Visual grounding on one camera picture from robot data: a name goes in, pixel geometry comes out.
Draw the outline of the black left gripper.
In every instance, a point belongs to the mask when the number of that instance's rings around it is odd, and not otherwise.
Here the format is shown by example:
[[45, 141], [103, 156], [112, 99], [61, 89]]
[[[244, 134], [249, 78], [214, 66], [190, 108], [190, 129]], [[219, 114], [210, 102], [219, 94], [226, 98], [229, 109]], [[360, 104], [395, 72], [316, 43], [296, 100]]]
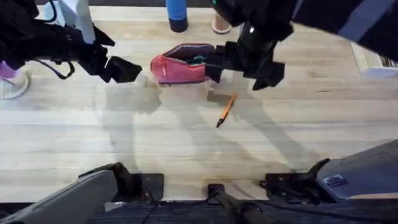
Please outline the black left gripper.
[[68, 25], [35, 23], [34, 24], [34, 58], [44, 59], [61, 64], [78, 62], [90, 75], [99, 75], [105, 82], [113, 79], [116, 83], [135, 82], [142, 72], [142, 67], [121, 57], [108, 58], [109, 37], [94, 27], [94, 42], [88, 44], [83, 33], [76, 27]]

